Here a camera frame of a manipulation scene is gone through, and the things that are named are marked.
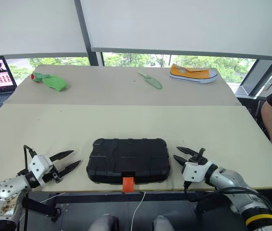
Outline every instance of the green spoon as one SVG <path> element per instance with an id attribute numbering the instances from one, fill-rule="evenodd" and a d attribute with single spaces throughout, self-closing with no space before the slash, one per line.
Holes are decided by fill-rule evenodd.
<path id="1" fill-rule="evenodd" d="M 142 73 L 140 71 L 138 71 L 138 73 L 140 75 L 142 75 L 144 77 L 144 80 L 146 82 L 148 82 L 149 84 L 151 84 L 153 87 L 155 87 L 155 88 L 157 88 L 159 90 L 163 88 L 163 86 L 161 85 L 161 83 L 157 79 L 152 78 L 149 75 L 146 75 L 145 73 Z"/>

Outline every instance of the black plastic case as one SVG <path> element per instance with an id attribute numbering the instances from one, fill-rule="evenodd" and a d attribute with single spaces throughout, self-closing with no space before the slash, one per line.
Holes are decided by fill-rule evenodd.
<path id="1" fill-rule="evenodd" d="M 135 183 L 165 180 L 170 173 L 167 144 L 163 139 L 98 139 L 87 166 L 94 182 L 121 184 L 123 177 Z"/>

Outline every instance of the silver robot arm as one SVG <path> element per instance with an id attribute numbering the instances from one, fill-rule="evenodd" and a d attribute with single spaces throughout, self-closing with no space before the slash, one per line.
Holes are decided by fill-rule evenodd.
<path id="1" fill-rule="evenodd" d="M 217 192 L 219 191 L 231 200 L 235 209 L 243 217 L 248 230 L 272 231 L 271 206 L 256 190 L 246 184 L 239 173 L 218 167 L 213 161 L 204 158 L 202 155 L 205 149 L 201 149 L 198 153 L 188 148 L 178 147 L 178 149 L 192 156 L 187 161 L 174 155 L 174 158 L 183 166 L 185 187 L 188 187 L 191 182 L 205 180 L 207 184 L 214 186 Z"/>
<path id="2" fill-rule="evenodd" d="M 58 153 L 52 157 L 45 155 L 37 155 L 35 151 L 26 145 L 29 150 L 32 161 L 29 166 L 31 171 L 24 169 L 20 171 L 16 177 L 5 179 L 0 182 L 0 230 L 14 231 L 17 228 L 22 209 L 23 199 L 25 195 L 38 186 L 45 186 L 51 180 L 57 183 L 61 181 L 61 177 L 72 171 L 80 161 L 74 162 L 61 172 L 58 172 L 53 161 L 60 160 L 73 151 Z"/>

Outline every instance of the beige tabletop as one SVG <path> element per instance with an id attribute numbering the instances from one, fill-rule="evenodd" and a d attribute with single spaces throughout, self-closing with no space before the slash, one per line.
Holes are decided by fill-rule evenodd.
<path id="1" fill-rule="evenodd" d="M 183 188 L 182 167 L 173 155 L 186 155 L 176 146 L 205 147 L 205 157 L 239 172 L 251 187 L 272 188 L 272 145 L 242 106 L 5 104 L 0 109 L 0 180 L 24 168 L 23 145 L 27 144 L 38 154 L 49 156 L 75 150 L 55 162 L 59 169 L 82 160 L 62 182 L 37 190 L 120 191 L 121 185 L 97 184 L 87 176 L 92 143 L 98 138 L 162 138 L 167 142 L 168 179 L 136 185 L 135 190 Z M 201 182 L 191 188 L 210 187 Z"/>
<path id="2" fill-rule="evenodd" d="M 96 67 L 40 65 L 38 73 L 54 74 L 68 82 L 56 92 L 45 84 L 26 78 L 6 103 L 84 104 L 84 105 L 241 105 L 227 83 L 218 79 L 198 84 L 169 77 L 169 68 Z M 155 89 L 138 73 L 158 79 Z"/>

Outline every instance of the yellow stripe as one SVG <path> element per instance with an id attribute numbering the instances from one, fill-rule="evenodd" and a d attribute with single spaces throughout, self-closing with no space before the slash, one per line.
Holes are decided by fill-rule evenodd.
<path id="1" fill-rule="evenodd" d="M 271 218 L 272 219 L 272 215 L 271 214 L 259 214 L 259 215 L 255 215 L 255 216 L 250 217 L 250 218 L 247 219 L 246 225 L 249 225 L 254 220 L 258 220 L 258 219 L 262 219 L 262 218 Z"/>

